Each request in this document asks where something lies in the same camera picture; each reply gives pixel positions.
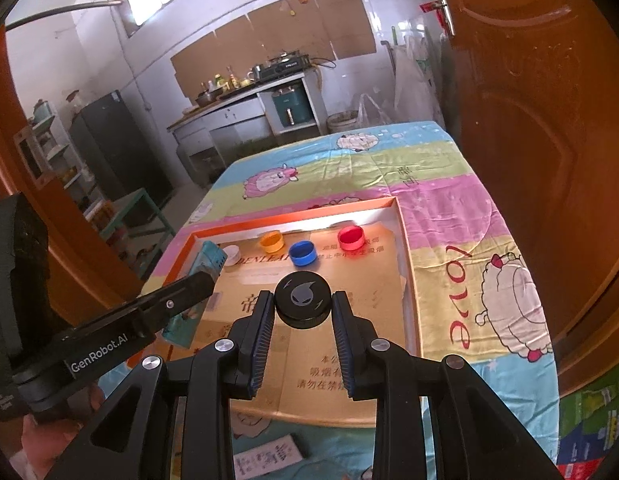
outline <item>cabinet door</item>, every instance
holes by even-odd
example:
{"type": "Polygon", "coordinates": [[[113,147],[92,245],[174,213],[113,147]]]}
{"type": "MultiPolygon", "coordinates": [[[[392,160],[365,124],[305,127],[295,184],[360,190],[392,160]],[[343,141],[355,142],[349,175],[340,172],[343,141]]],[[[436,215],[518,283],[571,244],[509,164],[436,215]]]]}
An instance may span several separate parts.
{"type": "Polygon", "coordinates": [[[241,123],[212,130],[214,146],[226,166],[235,160],[277,146],[265,117],[257,117],[241,123]]]}
{"type": "Polygon", "coordinates": [[[185,137],[180,142],[180,146],[182,146],[187,155],[194,155],[195,153],[200,153],[208,148],[213,148],[214,144],[209,136],[209,130],[207,128],[202,128],[196,133],[185,137]]]}
{"type": "Polygon", "coordinates": [[[222,108],[205,116],[205,125],[210,130],[229,126],[230,124],[240,123],[254,117],[260,117],[265,112],[258,97],[253,97],[247,101],[236,103],[222,108]]]}
{"type": "Polygon", "coordinates": [[[195,134],[200,130],[209,130],[205,122],[206,116],[201,116],[193,120],[191,123],[178,126],[172,133],[177,142],[181,142],[186,137],[195,134]]]}

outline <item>screw head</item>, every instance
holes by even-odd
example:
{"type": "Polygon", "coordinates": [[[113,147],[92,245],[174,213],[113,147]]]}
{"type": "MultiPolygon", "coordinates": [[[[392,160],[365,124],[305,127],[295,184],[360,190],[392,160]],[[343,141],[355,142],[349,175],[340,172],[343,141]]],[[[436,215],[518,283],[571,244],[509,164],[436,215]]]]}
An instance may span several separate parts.
{"type": "Polygon", "coordinates": [[[445,364],[448,365],[449,368],[453,368],[454,370],[460,370],[462,367],[465,366],[463,358],[454,354],[445,357],[445,364]]]}
{"type": "Polygon", "coordinates": [[[234,348],[234,342],[231,339],[219,339],[214,344],[214,348],[219,352],[229,352],[234,348]]]}
{"type": "Polygon", "coordinates": [[[160,357],[157,355],[150,355],[143,359],[143,368],[145,368],[145,370],[153,370],[158,365],[160,365],[160,357]]]}
{"type": "Polygon", "coordinates": [[[389,341],[387,341],[387,339],[374,339],[374,341],[371,342],[371,347],[376,350],[377,352],[386,352],[387,350],[389,350],[389,341]]]}

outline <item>table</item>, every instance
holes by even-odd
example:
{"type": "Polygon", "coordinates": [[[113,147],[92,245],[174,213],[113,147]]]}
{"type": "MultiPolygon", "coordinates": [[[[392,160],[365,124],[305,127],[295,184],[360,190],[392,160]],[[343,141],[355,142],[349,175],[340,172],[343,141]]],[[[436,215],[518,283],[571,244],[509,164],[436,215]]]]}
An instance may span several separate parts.
{"type": "Polygon", "coordinates": [[[105,229],[103,229],[99,233],[100,238],[102,238],[103,240],[109,240],[115,230],[118,227],[124,225],[124,220],[127,216],[127,213],[129,213],[129,211],[131,211],[131,209],[141,200],[145,200],[149,204],[150,208],[154,211],[154,213],[156,213],[158,219],[163,222],[163,227],[157,229],[146,229],[143,231],[134,231],[129,234],[129,238],[139,238],[142,236],[155,235],[159,233],[164,234],[163,236],[161,236],[160,241],[155,245],[154,249],[149,253],[148,256],[144,258],[144,261],[140,264],[140,267],[138,268],[139,275],[142,275],[148,264],[153,261],[154,257],[158,254],[158,251],[160,251],[163,242],[167,240],[167,237],[169,235],[172,235],[173,237],[176,236],[176,231],[167,221],[167,218],[164,217],[163,212],[160,210],[160,208],[151,199],[151,197],[147,193],[147,190],[145,190],[144,187],[141,187],[140,189],[132,191],[128,195],[125,195],[124,197],[119,198],[118,200],[113,202],[112,206],[116,214],[110,220],[109,224],[107,224],[105,229]]]}
{"type": "MultiPolygon", "coordinates": [[[[462,355],[556,460],[558,381],[541,302],[496,205],[436,123],[393,124],[283,146],[239,160],[180,229],[145,284],[162,285],[189,234],[307,208],[395,196],[407,229],[420,354],[462,355]]],[[[433,442],[423,406],[430,478],[433,442]]],[[[371,465],[372,430],[273,421],[234,452],[293,432],[311,458],[271,478],[357,479],[371,465]]]]}

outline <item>white bottle cap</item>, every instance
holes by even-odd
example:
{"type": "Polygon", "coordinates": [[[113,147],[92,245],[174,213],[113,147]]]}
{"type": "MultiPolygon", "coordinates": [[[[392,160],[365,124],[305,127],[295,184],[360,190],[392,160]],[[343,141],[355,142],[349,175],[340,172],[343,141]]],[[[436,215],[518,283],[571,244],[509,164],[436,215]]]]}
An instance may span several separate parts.
{"type": "Polygon", "coordinates": [[[228,245],[223,248],[225,254],[227,254],[227,261],[225,262],[225,267],[236,265],[238,260],[240,260],[240,249],[237,245],[228,245]]]}

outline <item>blue bottle cap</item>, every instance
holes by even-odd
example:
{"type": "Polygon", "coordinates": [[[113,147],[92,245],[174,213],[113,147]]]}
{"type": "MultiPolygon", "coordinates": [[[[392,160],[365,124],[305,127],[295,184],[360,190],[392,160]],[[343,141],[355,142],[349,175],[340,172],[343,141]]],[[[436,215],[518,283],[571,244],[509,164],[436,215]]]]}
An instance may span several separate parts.
{"type": "Polygon", "coordinates": [[[317,258],[316,248],[309,240],[301,240],[289,248],[289,257],[295,266],[304,267],[317,258]]]}

